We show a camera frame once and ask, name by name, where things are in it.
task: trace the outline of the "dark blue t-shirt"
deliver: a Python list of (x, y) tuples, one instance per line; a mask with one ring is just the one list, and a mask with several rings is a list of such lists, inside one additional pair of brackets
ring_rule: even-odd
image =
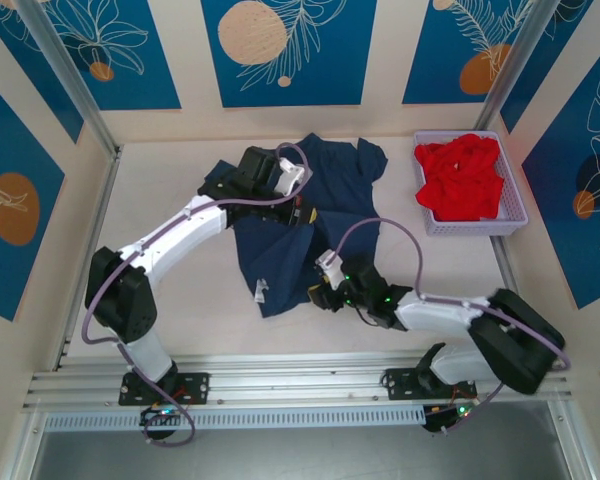
[[(326, 250), (338, 246), (345, 231), (354, 223), (377, 217), (373, 208), (372, 183), (380, 178), (387, 157), (377, 145), (364, 139), (358, 148), (350, 143), (327, 142), (311, 134), (297, 144), (306, 154), (313, 176), (302, 191), (318, 211), (311, 225), (290, 227), (260, 218), (243, 218), (234, 225), (240, 270), (255, 293), (258, 280), (264, 281), (263, 317), (277, 315), (308, 302), (307, 290), (319, 283), (315, 261)], [(293, 149), (282, 156), (300, 164)], [(219, 164), (209, 177), (224, 170)], [(360, 227), (344, 245), (340, 256), (375, 255), (379, 224)]]

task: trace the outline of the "red cloth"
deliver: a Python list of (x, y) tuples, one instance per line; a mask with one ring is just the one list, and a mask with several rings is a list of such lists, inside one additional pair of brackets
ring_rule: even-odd
[(474, 134), (418, 145), (415, 156), (426, 179), (416, 194), (418, 203), (443, 222), (496, 218), (504, 185), (494, 169), (499, 154), (496, 140)]

